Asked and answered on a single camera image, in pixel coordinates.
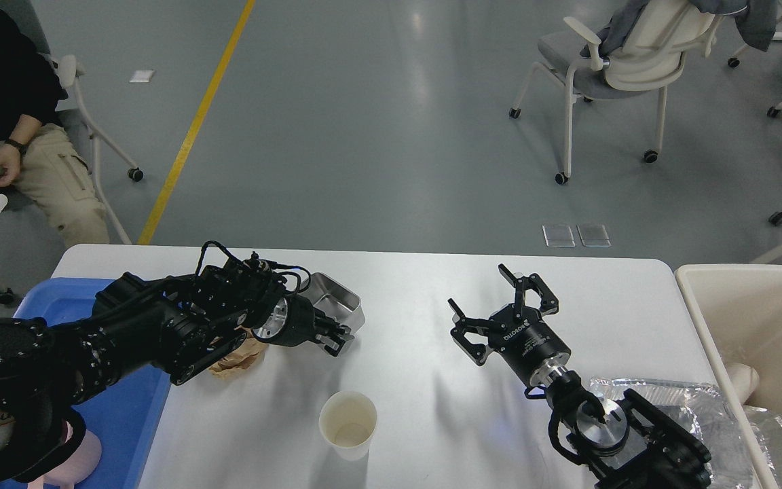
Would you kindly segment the person's hand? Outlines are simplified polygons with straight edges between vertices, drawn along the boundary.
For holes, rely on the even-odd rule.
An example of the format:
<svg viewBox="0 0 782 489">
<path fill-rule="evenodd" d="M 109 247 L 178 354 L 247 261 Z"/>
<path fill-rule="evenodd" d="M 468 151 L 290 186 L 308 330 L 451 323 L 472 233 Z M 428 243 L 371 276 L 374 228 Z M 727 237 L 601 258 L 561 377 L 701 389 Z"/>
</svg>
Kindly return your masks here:
<svg viewBox="0 0 782 489">
<path fill-rule="evenodd" d="M 16 182 L 22 169 L 22 156 L 9 143 L 0 147 L 0 187 L 8 187 Z"/>
</svg>

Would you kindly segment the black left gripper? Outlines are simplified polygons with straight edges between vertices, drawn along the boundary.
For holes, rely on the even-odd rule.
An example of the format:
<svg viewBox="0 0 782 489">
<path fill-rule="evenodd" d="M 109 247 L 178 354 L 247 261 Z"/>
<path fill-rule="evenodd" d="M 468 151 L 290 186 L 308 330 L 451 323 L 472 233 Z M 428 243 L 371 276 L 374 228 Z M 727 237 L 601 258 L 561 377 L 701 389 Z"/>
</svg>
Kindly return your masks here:
<svg viewBox="0 0 782 489">
<path fill-rule="evenodd" d="M 321 343 L 325 352 L 335 358 L 345 350 L 346 340 L 354 337 L 347 325 L 327 316 L 301 296 L 280 298 L 264 324 L 252 328 L 252 335 L 274 346 L 293 347 L 307 341 Z"/>
</svg>

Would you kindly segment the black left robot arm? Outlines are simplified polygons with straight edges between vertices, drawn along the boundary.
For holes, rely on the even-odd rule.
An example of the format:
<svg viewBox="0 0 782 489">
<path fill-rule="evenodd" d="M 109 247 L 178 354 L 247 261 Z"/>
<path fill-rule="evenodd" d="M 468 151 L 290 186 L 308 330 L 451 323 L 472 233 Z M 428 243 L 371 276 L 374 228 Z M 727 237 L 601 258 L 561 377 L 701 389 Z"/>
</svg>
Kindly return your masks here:
<svg viewBox="0 0 782 489">
<path fill-rule="evenodd" d="M 75 406 L 146 365 L 180 386 L 252 337 L 304 342 L 338 356 L 354 328 L 308 297 L 303 268 L 252 253 L 238 259 L 220 242 L 223 266 L 144 280 L 130 272 L 96 294 L 91 315 L 48 325 L 0 318 L 0 481 L 31 482 L 74 454 L 87 433 Z"/>
</svg>

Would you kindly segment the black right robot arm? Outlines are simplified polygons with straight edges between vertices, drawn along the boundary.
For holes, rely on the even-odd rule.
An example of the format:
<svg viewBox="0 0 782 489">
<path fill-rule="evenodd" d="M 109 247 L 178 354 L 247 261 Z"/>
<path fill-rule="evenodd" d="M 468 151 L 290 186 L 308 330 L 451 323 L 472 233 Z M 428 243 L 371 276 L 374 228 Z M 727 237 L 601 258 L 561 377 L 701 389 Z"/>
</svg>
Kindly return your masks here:
<svg viewBox="0 0 782 489">
<path fill-rule="evenodd" d="M 513 302 L 487 319 L 469 318 L 454 300 L 450 331 L 475 365 L 497 352 L 525 387 L 528 399 L 551 408 L 547 434 L 553 449 L 586 465 L 598 488 L 707 488 L 707 446 L 631 389 L 619 400 L 598 397 L 567 367 L 570 347 L 545 322 L 559 300 L 537 274 L 517 276 L 504 264 Z"/>
</svg>

